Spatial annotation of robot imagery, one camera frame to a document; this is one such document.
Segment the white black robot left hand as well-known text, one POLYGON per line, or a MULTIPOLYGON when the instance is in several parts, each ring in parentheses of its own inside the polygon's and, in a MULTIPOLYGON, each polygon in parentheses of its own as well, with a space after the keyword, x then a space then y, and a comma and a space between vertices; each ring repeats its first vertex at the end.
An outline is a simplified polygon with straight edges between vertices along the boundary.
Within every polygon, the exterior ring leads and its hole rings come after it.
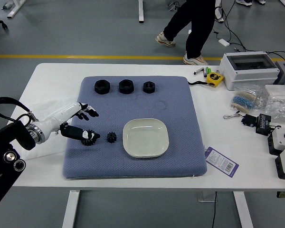
POLYGON ((89 120, 86 116, 98 117, 96 110, 84 103, 74 103, 43 121, 35 121, 29 127, 31 136, 37 144, 44 143, 52 132, 60 131, 64 137, 82 141, 84 145, 92 145, 96 142, 100 135, 92 130, 83 130, 78 127, 68 125, 68 120, 77 116, 80 120, 89 120))

